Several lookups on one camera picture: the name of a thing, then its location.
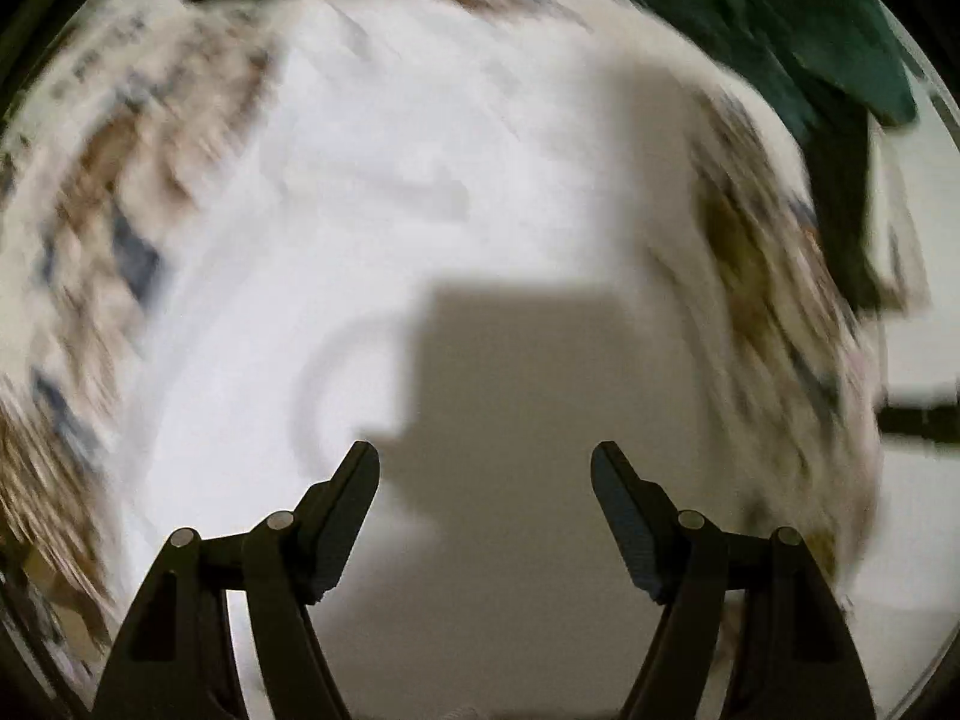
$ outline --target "crumpled fabric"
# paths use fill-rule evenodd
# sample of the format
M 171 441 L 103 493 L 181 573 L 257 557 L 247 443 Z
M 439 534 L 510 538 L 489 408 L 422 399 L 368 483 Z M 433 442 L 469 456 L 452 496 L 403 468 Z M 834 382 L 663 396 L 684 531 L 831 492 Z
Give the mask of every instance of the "crumpled fabric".
M 803 94 L 808 74 L 882 124 L 909 124 L 917 116 L 877 0 L 635 1 L 754 84 L 799 141 L 817 116 Z
M 608 35 L 628 36 L 649 18 L 623 0 L 453 1 L 476 18 L 565 18 Z M 20 264 L 3 279 L 22 281 L 1 294 L 30 326 L 0 358 L 11 391 L 3 413 L 22 415 L 5 423 L 8 440 L 28 447 L 13 473 L 32 466 L 66 480 L 22 496 L 22 485 L 5 487 L 3 507 L 13 522 L 27 522 L 28 509 L 35 524 L 22 538 L 91 595 L 103 586 L 96 469 L 109 463 L 136 384 L 137 338 L 178 247 L 202 224 L 196 189 L 227 169 L 264 104 L 280 33 L 266 10 L 229 1 L 171 8 L 136 30 L 133 55 L 97 55 L 86 64 L 99 73 L 66 74 L 74 92 L 42 81 L 72 100 L 81 124 L 68 133 L 48 125 L 32 139 L 3 216 L 0 257 Z M 645 50 L 699 57 L 682 78 L 704 89 L 688 143 L 695 213 L 650 218 L 646 245 L 690 307 L 726 461 L 755 490 L 743 529 L 795 525 L 837 584 L 862 554 L 877 494 L 870 349 L 824 270 L 796 145 L 777 134 L 776 117 L 685 41 Z M 83 89 L 98 83 L 105 91 L 91 105 Z M 738 95 L 751 98 L 749 113 Z M 46 442 L 24 440 L 24 424 L 40 424 L 31 435 Z

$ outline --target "white fabric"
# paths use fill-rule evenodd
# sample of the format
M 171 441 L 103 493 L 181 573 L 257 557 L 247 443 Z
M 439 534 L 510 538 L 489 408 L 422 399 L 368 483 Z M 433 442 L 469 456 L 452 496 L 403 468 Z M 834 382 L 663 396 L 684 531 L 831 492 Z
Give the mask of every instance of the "white fabric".
M 888 290 L 884 304 L 907 314 L 928 308 L 930 286 L 904 174 L 894 143 L 873 117 L 868 182 L 868 255 L 878 283 Z
M 612 712 L 659 609 L 590 450 L 617 440 L 722 527 L 740 506 L 704 328 L 644 254 L 646 211 L 692 230 L 689 93 L 572 20 L 299 6 L 275 106 L 200 199 L 144 346 L 115 462 L 136 469 L 117 480 L 128 592 L 174 528 L 246 530 L 364 437 L 381 491 L 314 615 L 352 712 Z

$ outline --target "dark green fabric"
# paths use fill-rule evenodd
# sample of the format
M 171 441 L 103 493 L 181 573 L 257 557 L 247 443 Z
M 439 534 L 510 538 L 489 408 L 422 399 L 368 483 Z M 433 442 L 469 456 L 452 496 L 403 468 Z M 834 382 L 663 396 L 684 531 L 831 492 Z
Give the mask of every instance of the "dark green fabric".
M 798 84 L 812 74 L 882 123 L 917 108 L 877 0 L 634 0 L 750 81 L 803 141 L 817 119 Z

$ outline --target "wrinkled cloth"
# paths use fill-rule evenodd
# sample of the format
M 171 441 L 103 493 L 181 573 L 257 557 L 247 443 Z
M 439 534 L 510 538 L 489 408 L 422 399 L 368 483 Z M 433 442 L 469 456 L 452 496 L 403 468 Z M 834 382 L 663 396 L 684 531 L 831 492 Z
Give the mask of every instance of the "wrinkled cloth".
M 808 76 L 849 95 L 882 124 L 917 116 L 877 0 L 636 1 L 757 87 L 798 141 L 817 116 L 803 93 Z
M 367 436 L 383 458 L 383 497 L 342 600 L 319 621 L 347 702 L 429 716 L 483 673 L 495 713 L 545 695 L 601 709 L 611 688 L 558 676 L 589 652 L 586 630 L 568 632 L 564 658 L 550 644 L 570 615 L 606 642 L 595 671 L 622 679 L 638 660 L 621 649 L 637 633 L 608 627 L 630 611 L 611 580 L 622 566 L 600 549 L 610 545 L 584 447 L 612 432 L 675 499 L 736 530 L 796 522 L 836 584 L 869 531 L 875 466 L 850 463 L 870 434 L 850 432 L 858 425 L 834 409 L 859 415 L 866 403 L 866 427 L 869 401 L 846 381 L 822 396 L 848 370 L 834 362 L 842 303 L 829 279 L 817 283 L 816 247 L 789 205 L 803 189 L 799 158 L 781 154 L 792 176 L 774 167 L 764 144 L 782 129 L 758 98 L 682 43 L 664 47 L 654 20 L 607 41 L 579 25 L 569 0 L 541 11 L 464 1 L 486 18 L 445 0 L 302 2 L 277 103 L 229 186 L 205 193 L 215 224 L 155 324 L 138 394 L 147 420 L 128 453 L 151 464 L 136 509 L 159 533 L 185 512 L 219 533 L 248 517 L 238 503 L 289 505 L 297 469 L 320 466 L 323 477 L 317 454 Z M 681 69 L 700 83 L 678 81 Z M 661 287 L 692 319 L 697 389 L 678 306 Z M 386 425 L 377 383 L 397 374 L 355 367 L 381 344 L 412 369 L 390 399 L 405 418 Z M 728 413 L 738 401 L 750 410 Z M 691 446 L 704 403 L 723 440 Z M 350 404 L 362 415 L 344 425 Z M 221 466 L 198 468 L 218 452 L 240 483 L 221 480 Z M 166 501 L 185 469 L 198 497 Z M 714 473 L 737 479 L 743 509 L 709 499 Z M 842 504 L 843 493 L 821 490 L 827 478 L 848 495 Z M 203 512 L 196 503 L 215 479 L 227 500 Z M 424 544 L 418 523 L 435 541 Z M 416 579 L 403 569 L 415 565 Z M 480 577 L 484 590 L 469 591 Z M 497 597 L 494 611 L 484 600 Z M 402 666 L 384 640 L 404 642 Z M 241 648 L 245 674 L 249 657 Z M 535 662 L 537 680 L 507 676 Z M 403 690 L 410 673 L 436 686 Z
M 873 117 L 868 127 L 869 207 L 864 239 L 870 274 L 880 293 L 881 312 L 913 314 L 928 309 L 932 296 L 909 191 L 890 133 Z

